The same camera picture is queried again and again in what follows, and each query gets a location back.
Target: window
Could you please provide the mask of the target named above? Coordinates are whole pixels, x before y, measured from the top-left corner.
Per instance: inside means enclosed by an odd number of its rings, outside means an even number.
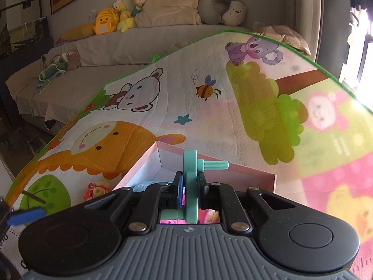
[[[365,10],[354,10],[359,19],[348,37],[350,45],[347,64],[339,81],[346,83],[361,103],[373,109],[373,30]]]

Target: play mat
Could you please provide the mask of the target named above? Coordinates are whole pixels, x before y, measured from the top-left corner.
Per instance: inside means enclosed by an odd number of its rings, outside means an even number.
[[[7,200],[56,213],[113,188],[154,143],[277,174],[277,193],[349,222],[373,273],[373,116],[327,71],[224,31],[108,83],[18,175]]]

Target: green mat border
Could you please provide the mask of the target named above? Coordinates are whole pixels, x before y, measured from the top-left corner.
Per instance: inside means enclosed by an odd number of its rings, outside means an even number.
[[[187,46],[189,46],[189,45],[192,45],[192,44],[194,44],[194,43],[196,43],[196,42],[198,42],[198,41],[201,41],[201,40],[204,40],[204,39],[207,39],[207,38],[210,38],[210,37],[213,37],[213,36],[216,36],[216,35],[219,35],[219,34],[221,34],[221,33],[226,33],[226,32],[231,32],[231,33],[241,33],[241,34],[244,34],[244,35],[250,35],[250,36],[257,36],[257,37],[259,37],[259,38],[262,38],[262,39],[265,39],[265,40],[268,40],[268,41],[271,41],[271,42],[274,42],[274,43],[276,43],[276,44],[278,44],[278,45],[280,45],[280,46],[282,46],[282,47],[285,47],[285,48],[287,48],[287,49],[289,49],[290,51],[292,51],[293,53],[295,53],[295,54],[297,54],[298,56],[300,56],[301,58],[303,58],[305,61],[307,61],[308,63],[310,63],[311,65],[313,65],[313,66],[315,66],[319,71],[321,71],[323,74],[325,74],[328,78],[330,78],[330,79],[332,79],[335,83],[337,83],[344,91],[346,91],[353,99],[355,99],[357,102],[359,102],[372,116],[373,116],[373,111],[371,110],[371,109],[369,109],[369,107],[367,107],[366,105],[364,105],[363,103],[361,103],[358,99],[357,99],[357,97],[355,96],[355,94],[354,93],[352,93],[346,86],[344,86],[342,83],[340,83],[339,82],[339,80],[335,77],[335,76],[333,76],[330,72],[328,72],[326,69],[324,69],[324,68],[322,68],[319,64],[317,64],[317,63],[315,63],[314,61],[312,61],[312,60],[310,60],[309,58],[307,58],[305,55],[303,55],[303,54],[301,54],[298,50],[296,50],[295,48],[293,48],[293,47],[291,47],[291,46],[289,46],[289,45],[287,45],[287,44],[284,44],[284,43],[281,43],[281,42],[279,42],[279,41],[276,41],[276,40],[273,40],[273,39],[270,39],[270,38],[268,38],[268,37],[265,37],[265,36],[261,36],[261,35],[257,35],[257,34],[255,34],[255,33],[251,33],[251,32],[248,32],[248,31],[237,31],[237,30],[233,30],[233,29],[224,29],[224,30],[222,30],[222,31],[219,31],[219,32],[216,32],[216,33],[213,33],[213,34],[211,34],[211,35],[209,35],[209,36],[206,36],[206,37],[204,37],[204,38],[201,38],[201,39],[198,39],[198,40],[196,40],[196,41],[193,41],[193,42],[191,42],[191,43],[189,43],[189,44],[187,44],[186,46],[184,46],[184,47],[187,47]],[[97,94],[91,99],[91,101],[90,102],[92,102],[97,96],[98,96],[98,94],[102,91],[102,90],[104,90],[104,88],[107,86],[107,85],[109,85],[109,84],[111,84],[111,83],[113,83],[114,81],[118,81],[118,80],[121,80],[121,79],[123,79],[123,78],[125,78],[125,77],[127,77],[127,76],[130,76],[130,75],[132,75],[132,74],[134,74],[134,73],[136,73],[136,72],[139,72],[139,71],[141,71],[141,70],[143,70],[143,69],[145,69],[146,67],[149,67],[150,65],[152,65],[152,64],[154,64],[154,63],[157,63],[158,61],[160,61],[161,59],[163,59],[163,58],[166,58],[167,56],[169,56],[169,55],[171,55],[171,54],[173,54],[173,53],[175,53],[175,52],[177,52],[177,51],[179,51],[179,50],[181,50],[181,49],[183,49],[184,47],[181,47],[181,48],[179,48],[179,49],[176,49],[175,51],[173,51],[173,52],[171,52],[171,53],[168,53],[168,54],[166,54],[166,55],[164,55],[163,57],[160,57],[159,59],[157,59],[155,62],[152,62],[152,63],[150,63],[150,64],[148,64],[148,65],[146,65],[146,66],[144,66],[144,67],[142,67],[142,68],[140,68],[140,69],[138,69],[138,70],[136,70],[135,72],[132,72],[132,73],[130,73],[130,74],[127,74],[127,75],[125,75],[125,76],[123,76],[123,77],[119,77],[119,78],[116,78],[116,79],[113,79],[113,80],[111,80],[111,81],[109,81],[109,82],[106,82],[103,86],[102,86],[102,88],[97,92]],[[53,140],[55,139],[55,137],[44,147],[44,148],[46,148]],[[37,160],[39,160],[41,157],[34,157],[27,165],[29,165],[30,163],[32,163],[32,162],[35,162],[35,161],[37,161]],[[7,193],[7,196],[11,193],[11,191],[14,189],[14,187],[17,185],[17,184],[19,184],[19,182],[20,182],[20,178],[18,177],[18,175],[17,175],[17,177],[16,177],[16,179],[15,179],[15,181],[13,182],[13,184],[12,184],[12,186],[10,187],[10,189],[9,189],[9,191],[8,191],[8,193]]]

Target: gray neck pillow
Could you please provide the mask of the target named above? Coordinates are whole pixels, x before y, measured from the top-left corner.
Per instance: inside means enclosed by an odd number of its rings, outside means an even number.
[[[205,24],[217,25],[221,22],[221,16],[229,9],[231,1],[242,0],[200,0],[198,13]]]

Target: cartoon star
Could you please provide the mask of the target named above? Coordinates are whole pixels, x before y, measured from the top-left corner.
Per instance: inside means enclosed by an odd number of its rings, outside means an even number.
[[[192,119],[189,119],[189,115],[184,117],[178,116],[178,119],[174,123],[180,123],[181,125],[185,125],[185,123],[190,122]]]

